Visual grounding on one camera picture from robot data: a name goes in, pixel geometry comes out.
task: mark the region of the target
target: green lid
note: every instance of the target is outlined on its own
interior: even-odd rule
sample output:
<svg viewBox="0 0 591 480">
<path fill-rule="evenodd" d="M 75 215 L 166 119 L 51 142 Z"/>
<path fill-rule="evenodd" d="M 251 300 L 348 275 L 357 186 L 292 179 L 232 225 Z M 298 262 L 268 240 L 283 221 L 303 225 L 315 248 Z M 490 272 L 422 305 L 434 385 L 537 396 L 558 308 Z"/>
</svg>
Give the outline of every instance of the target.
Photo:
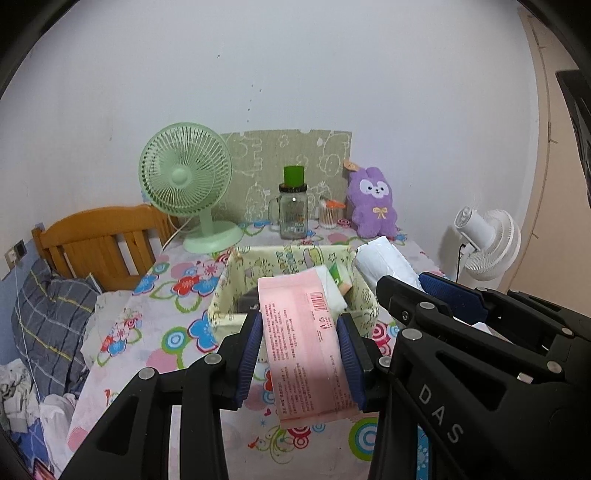
<svg viewBox="0 0 591 480">
<path fill-rule="evenodd" d="M 283 167 L 283 181 L 286 187 L 300 187 L 304 184 L 304 166 L 289 165 Z"/>
</svg>

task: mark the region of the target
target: plaid pillow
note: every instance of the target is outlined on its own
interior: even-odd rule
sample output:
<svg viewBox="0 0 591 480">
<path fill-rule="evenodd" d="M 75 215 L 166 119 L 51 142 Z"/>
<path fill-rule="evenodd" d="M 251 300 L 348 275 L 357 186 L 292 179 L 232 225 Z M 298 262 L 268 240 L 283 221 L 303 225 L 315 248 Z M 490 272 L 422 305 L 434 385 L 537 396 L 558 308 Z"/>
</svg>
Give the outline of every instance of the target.
<svg viewBox="0 0 591 480">
<path fill-rule="evenodd" d="M 41 398 L 79 393 L 85 367 L 80 349 L 97 295 L 84 280 L 52 272 L 42 258 L 33 264 L 12 312 L 12 332 Z"/>
</svg>

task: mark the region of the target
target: cotton swab container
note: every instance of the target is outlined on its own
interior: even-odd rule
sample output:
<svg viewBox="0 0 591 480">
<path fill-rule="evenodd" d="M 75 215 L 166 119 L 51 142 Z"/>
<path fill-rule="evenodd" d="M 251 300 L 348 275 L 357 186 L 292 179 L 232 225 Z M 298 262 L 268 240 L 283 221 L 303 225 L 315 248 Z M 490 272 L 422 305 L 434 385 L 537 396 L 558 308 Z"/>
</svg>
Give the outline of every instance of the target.
<svg viewBox="0 0 591 480">
<path fill-rule="evenodd" d="M 336 228 L 344 208 L 343 203 L 321 197 L 318 206 L 318 224 L 326 229 Z"/>
</svg>

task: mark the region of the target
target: barcode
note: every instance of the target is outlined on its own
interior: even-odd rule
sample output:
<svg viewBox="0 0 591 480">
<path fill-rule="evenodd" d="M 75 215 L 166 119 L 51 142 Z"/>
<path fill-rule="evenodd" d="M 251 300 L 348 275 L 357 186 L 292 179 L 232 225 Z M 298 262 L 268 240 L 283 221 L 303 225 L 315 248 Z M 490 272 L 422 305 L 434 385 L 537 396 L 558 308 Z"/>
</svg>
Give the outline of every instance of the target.
<svg viewBox="0 0 591 480">
<path fill-rule="evenodd" d="M 315 291 L 310 293 L 310 300 L 312 301 L 312 308 L 315 312 L 326 312 L 328 310 L 324 295 L 321 292 Z"/>
</svg>

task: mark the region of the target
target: green fan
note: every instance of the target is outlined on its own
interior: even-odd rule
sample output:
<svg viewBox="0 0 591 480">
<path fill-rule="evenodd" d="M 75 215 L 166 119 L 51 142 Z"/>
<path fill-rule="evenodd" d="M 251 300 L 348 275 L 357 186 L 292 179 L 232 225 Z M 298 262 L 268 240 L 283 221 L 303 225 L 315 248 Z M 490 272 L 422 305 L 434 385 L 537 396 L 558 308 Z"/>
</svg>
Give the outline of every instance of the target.
<svg viewBox="0 0 591 480">
<path fill-rule="evenodd" d="M 198 124 L 162 129 L 139 160 L 139 183 L 157 209 L 179 217 L 199 216 L 200 225 L 183 241 L 188 252 L 197 254 L 219 252 L 242 238 L 234 223 L 212 219 L 212 207 L 226 193 L 231 178 L 232 160 L 224 140 Z"/>
</svg>

